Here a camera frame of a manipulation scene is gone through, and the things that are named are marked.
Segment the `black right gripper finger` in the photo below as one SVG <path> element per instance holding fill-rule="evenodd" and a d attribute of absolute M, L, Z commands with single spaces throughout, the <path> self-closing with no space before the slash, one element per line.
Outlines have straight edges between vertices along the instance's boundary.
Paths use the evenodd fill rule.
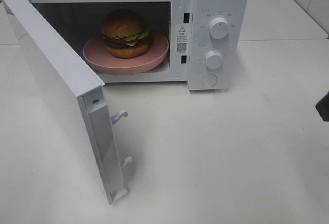
<path fill-rule="evenodd" d="M 323 121 L 329 121 L 329 94 L 326 94 L 317 104 L 316 110 Z"/>

